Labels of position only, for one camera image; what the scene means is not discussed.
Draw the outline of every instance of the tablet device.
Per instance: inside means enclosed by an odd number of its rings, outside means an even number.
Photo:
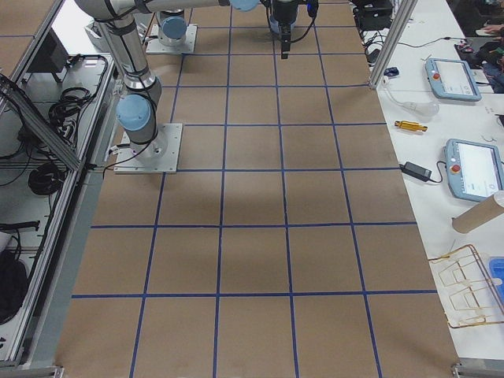
[[[425,63],[432,93],[437,98],[479,101],[481,93],[466,61],[429,58]]]
[[[455,197],[481,202],[504,187],[496,146],[449,139],[445,157],[448,185]]]

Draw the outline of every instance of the power adapter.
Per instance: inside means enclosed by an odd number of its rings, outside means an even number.
[[[407,161],[404,165],[399,164],[399,167],[401,168],[402,173],[412,176],[415,179],[419,179],[424,182],[431,181],[432,171],[424,167],[420,167],[419,165],[410,163],[409,161]]]

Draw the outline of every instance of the yellow object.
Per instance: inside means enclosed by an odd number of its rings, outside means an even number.
[[[411,132],[426,132],[427,126],[422,126],[417,122],[410,122],[408,120],[397,120],[394,123],[398,128],[403,128],[404,130],[410,130]]]

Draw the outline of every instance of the blue joint cap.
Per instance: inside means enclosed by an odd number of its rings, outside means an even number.
[[[117,119],[130,132],[145,128],[151,113],[149,101],[139,94],[129,94],[119,101],[116,108]]]
[[[187,23],[179,16],[168,17],[161,23],[161,30],[168,38],[181,39],[186,34]]]
[[[242,12],[248,12],[259,4],[259,0],[230,0],[229,2],[233,8]]]

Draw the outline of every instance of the tiled surface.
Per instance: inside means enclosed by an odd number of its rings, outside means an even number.
[[[107,175],[57,362],[69,377],[450,377],[348,4],[323,3],[287,61],[263,9],[188,14],[197,54],[149,58],[158,119],[185,123],[179,172]]]
[[[35,41],[43,21],[61,0],[0,1],[0,68],[10,76]]]

